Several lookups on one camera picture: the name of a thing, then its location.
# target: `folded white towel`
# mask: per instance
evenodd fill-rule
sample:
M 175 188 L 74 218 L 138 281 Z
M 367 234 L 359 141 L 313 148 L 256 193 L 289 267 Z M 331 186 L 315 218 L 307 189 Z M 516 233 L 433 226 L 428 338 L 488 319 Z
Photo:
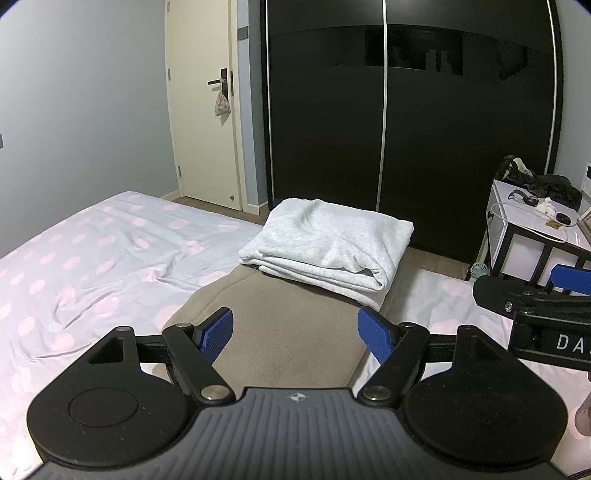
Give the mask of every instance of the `folded white towel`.
M 412 222 L 322 200 L 287 199 L 239 251 L 262 272 L 316 285 L 379 310 Z

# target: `wall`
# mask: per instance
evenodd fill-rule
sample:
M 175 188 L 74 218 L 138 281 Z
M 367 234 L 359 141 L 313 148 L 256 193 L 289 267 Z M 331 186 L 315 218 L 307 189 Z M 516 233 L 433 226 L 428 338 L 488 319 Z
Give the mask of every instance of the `wall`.
M 580 188 L 591 161 L 591 14 L 576 0 L 556 0 L 564 57 L 564 107 L 555 173 Z M 581 209 L 591 206 L 583 193 Z
M 0 257 L 126 190 L 178 189 L 164 0 L 20 0 L 0 18 Z
M 238 28 L 248 25 L 249 35 L 238 42 L 238 75 L 246 197 L 251 205 L 267 202 L 259 9 L 259 0 L 238 0 Z

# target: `white nightstand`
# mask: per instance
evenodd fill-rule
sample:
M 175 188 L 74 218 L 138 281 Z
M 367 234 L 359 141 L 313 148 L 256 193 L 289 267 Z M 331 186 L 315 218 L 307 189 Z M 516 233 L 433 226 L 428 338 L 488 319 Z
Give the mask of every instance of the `white nightstand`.
M 533 207 L 508 200 L 509 194 L 515 189 L 527 193 L 525 189 L 497 180 L 493 182 L 491 188 L 486 220 L 492 275 L 510 275 L 525 280 L 530 285 L 545 286 L 550 277 L 550 271 L 557 264 L 591 270 L 591 246 L 580 228 L 574 226 L 555 230 L 546 226 L 545 219 L 524 211 L 524 209 L 533 211 Z M 492 207 L 502 218 L 490 213 L 491 206 L 498 202 L 508 204 Z M 576 224 L 579 214 L 575 210 L 557 202 L 552 203 L 557 213 L 568 215 L 572 225 Z M 567 242 L 545 239 L 524 227 L 549 237 L 561 240 L 567 238 Z

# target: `cream door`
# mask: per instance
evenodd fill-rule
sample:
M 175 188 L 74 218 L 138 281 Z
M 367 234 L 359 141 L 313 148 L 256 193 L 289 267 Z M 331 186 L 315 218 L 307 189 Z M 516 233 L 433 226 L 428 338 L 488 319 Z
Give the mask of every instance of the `cream door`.
M 231 104 L 229 0 L 171 0 L 166 13 L 168 108 L 174 157 L 187 197 L 242 210 L 233 113 L 213 108 L 227 73 Z

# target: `sliding wardrobe door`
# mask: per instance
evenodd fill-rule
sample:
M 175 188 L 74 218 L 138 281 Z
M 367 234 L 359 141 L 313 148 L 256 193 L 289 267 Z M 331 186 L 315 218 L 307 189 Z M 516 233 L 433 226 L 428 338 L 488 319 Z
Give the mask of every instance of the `sliding wardrobe door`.
M 384 111 L 381 0 L 268 0 L 274 202 L 374 210 Z
M 547 1 L 387 0 L 387 23 L 379 209 L 414 222 L 414 246 L 472 262 L 503 157 L 543 174 L 556 152 Z

